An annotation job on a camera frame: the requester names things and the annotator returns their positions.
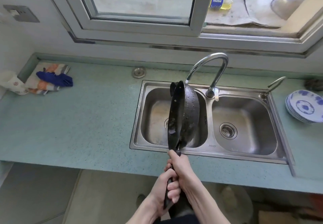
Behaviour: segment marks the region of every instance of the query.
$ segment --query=bottle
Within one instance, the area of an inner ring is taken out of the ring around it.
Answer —
[[[233,0],[211,0],[210,8],[229,10],[232,6]]]

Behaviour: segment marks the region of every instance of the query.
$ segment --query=frying pan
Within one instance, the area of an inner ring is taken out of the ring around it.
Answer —
[[[173,149],[180,156],[180,149],[184,148],[196,133],[200,104],[196,92],[183,81],[171,83],[170,92],[172,103],[168,117],[168,149]],[[172,178],[169,178],[167,185],[171,182]],[[166,188],[164,209],[172,202],[167,194]]]

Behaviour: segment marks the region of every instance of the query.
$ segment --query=forearm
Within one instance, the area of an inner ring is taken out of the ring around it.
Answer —
[[[148,196],[126,224],[152,224],[157,217],[156,209],[149,202]]]
[[[201,224],[230,224],[201,181],[192,176],[184,192]]]

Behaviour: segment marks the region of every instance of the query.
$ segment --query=blue glove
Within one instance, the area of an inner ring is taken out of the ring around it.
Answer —
[[[46,69],[44,68],[44,71],[38,71],[36,73],[39,79],[52,83],[56,86],[60,87],[72,87],[73,86],[73,79],[72,77],[65,75],[65,74],[60,74],[56,75],[54,72],[46,72]]]

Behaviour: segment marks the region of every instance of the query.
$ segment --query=person's right hand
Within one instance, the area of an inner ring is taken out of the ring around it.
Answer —
[[[178,181],[180,187],[185,191],[187,188],[192,186],[193,182],[197,179],[197,176],[193,172],[186,155],[181,154],[181,156],[178,156],[174,150],[170,150],[168,155],[170,156],[170,159],[167,161],[164,171],[167,171],[173,165],[174,170],[179,177]]]

